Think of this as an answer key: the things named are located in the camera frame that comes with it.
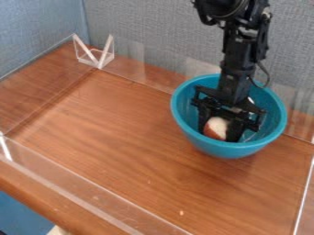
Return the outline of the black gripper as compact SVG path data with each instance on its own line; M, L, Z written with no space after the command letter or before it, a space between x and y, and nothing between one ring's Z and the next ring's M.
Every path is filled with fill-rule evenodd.
M265 111L248 100L249 87L259 87L252 80L255 69L255 66L244 70L222 68L216 89L198 84L194 86L190 105L198 111L200 133L210 117L228 121L226 142L236 142L247 129L259 130Z

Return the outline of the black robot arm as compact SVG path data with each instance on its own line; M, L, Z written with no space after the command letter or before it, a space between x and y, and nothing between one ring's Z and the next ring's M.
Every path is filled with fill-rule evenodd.
M222 29L222 61L216 88L194 86L190 105L198 111L198 131L210 118L225 120L226 142L260 129L264 110L248 101L255 71L263 68L272 14L268 0L193 0L200 22Z

